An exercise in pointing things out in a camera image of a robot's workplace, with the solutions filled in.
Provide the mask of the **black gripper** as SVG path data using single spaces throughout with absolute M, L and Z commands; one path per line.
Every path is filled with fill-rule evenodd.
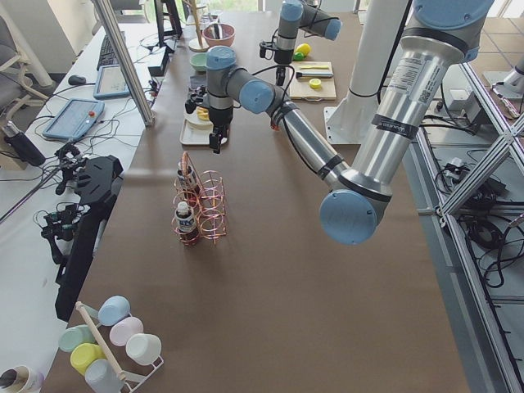
M 286 80 L 286 65 L 293 61 L 295 53 L 295 40 L 288 38 L 277 38 L 275 41 L 262 41 L 259 43 L 259 56 L 266 58 L 266 53 L 271 52 L 273 60 L 278 64 L 275 72 L 275 84 L 283 86 Z
M 184 104 L 184 113 L 192 113 L 198 106 L 209 111 L 210 122 L 213 131 L 209 134 L 209 147 L 214 154 L 221 152 L 222 142 L 227 142 L 230 124 L 233 121 L 233 100 L 228 97 L 216 97 L 207 91 L 207 87 L 201 87 L 187 94 Z

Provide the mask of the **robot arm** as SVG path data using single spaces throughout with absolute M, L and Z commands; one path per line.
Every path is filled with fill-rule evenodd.
M 284 84 L 286 68 L 293 61 L 300 29 L 310 35 L 334 41 L 341 27 L 342 23 L 338 17 L 330 16 L 306 1 L 283 1 L 277 30 L 270 41 L 262 41 L 259 44 L 260 58 L 265 58 L 267 51 L 273 53 L 273 60 L 277 64 L 276 85 Z
M 338 154 L 281 86 L 240 67 L 227 46 L 207 52 L 206 92 L 191 95 L 186 109 L 203 106 L 209 111 L 214 152 L 228 135 L 235 104 L 268 115 L 306 166 L 329 186 L 319 209 L 324 232 L 342 244 L 359 244 L 380 224 L 392 197 L 391 180 L 447 70 L 476 58 L 490 8 L 489 1 L 413 3 L 400 35 L 402 57 L 352 162 Z

